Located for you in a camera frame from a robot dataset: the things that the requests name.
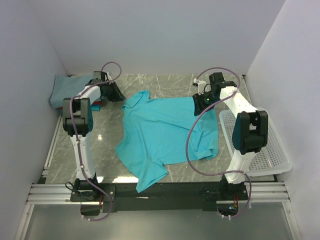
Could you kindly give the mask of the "turquoise polo shirt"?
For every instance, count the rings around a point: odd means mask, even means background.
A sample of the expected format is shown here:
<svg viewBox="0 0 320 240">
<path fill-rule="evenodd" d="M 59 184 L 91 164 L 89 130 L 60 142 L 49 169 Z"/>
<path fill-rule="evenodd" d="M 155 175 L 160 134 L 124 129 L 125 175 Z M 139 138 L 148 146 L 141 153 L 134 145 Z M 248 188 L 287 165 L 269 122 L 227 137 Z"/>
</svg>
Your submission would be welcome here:
<svg viewBox="0 0 320 240">
<path fill-rule="evenodd" d="M 166 165 L 210 160 L 219 153 L 219 128 L 214 110 L 200 120 L 191 97 L 150 98 L 143 90 L 127 99 L 123 138 L 115 152 L 137 179 L 142 192 L 168 175 Z"/>
</svg>

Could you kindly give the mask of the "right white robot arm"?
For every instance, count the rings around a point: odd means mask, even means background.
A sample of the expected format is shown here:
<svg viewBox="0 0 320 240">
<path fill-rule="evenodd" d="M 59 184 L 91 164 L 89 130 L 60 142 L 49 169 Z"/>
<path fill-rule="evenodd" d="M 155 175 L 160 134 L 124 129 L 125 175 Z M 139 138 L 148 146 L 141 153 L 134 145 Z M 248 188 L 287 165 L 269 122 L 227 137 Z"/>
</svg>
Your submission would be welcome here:
<svg viewBox="0 0 320 240">
<path fill-rule="evenodd" d="M 198 93 L 192 96 L 194 115 L 199 116 L 213 104 L 224 102 L 235 117 L 232 132 L 234 152 L 226 173 L 222 175 L 218 194 L 230 200 L 245 190 L 245 173 L 258 152 L 268 142 L 268 113 L 253 107 L 238 91 L 233 81 L 226 81 L 222 72 L 209 76 L 209 84 L 194 79 Z"/>
</svg>

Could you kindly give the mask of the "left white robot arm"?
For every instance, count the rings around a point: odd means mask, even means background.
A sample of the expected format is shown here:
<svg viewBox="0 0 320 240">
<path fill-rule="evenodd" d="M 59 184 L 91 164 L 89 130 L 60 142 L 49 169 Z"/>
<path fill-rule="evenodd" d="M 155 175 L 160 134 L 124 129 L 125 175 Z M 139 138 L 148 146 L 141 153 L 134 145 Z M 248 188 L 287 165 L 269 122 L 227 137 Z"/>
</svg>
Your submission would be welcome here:
<svg viewBox="0 0 320 240">
<path fill-rule="evenodd" d="M 65 184 L 71 186 L 72 202 L 94 202 L 105 198 L 99 187 L 90 145 L 94 127 L 92 104 L 98 99 L 112 103 L 126 99 L 109 73 L 104 71 L 95 71 L 82 91 L 62 102 L 62 126 L 70 137 L 76 161 L 76 179 L 74 183 Z"/>
</svg>

